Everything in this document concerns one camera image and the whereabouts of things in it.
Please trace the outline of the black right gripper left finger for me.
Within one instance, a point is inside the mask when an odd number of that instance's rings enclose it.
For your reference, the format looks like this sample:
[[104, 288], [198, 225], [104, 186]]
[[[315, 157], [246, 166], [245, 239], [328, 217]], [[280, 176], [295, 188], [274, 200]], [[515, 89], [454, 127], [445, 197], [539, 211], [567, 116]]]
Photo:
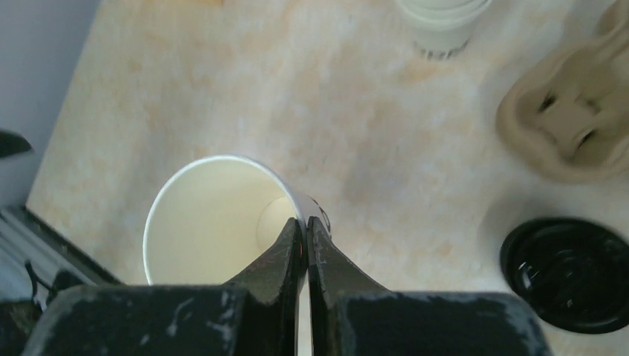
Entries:
[[36, 324], [25, 355], [294, 355], [302, 231], [217, 286], [77, 286]]

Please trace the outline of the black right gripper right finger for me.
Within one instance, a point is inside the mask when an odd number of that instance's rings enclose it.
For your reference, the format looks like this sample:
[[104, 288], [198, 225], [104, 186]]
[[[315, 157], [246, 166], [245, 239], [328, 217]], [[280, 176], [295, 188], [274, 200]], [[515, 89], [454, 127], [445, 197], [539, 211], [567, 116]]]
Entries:
[[390, 291], [307, 224], [314, 355], [549, 355], [531, 309], [495, 292]]

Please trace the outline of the white paper cup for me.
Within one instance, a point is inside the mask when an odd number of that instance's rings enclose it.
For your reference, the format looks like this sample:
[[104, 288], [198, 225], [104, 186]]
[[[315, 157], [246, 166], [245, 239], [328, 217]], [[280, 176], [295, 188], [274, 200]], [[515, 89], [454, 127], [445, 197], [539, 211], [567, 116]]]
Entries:
[[198, 159], [161, 187], [145, 222], [142, 258], [151, 285], [221, 284], [277, 240], [287, 220], [304, 232], [323, 208], [264, 164], [238, 155]]

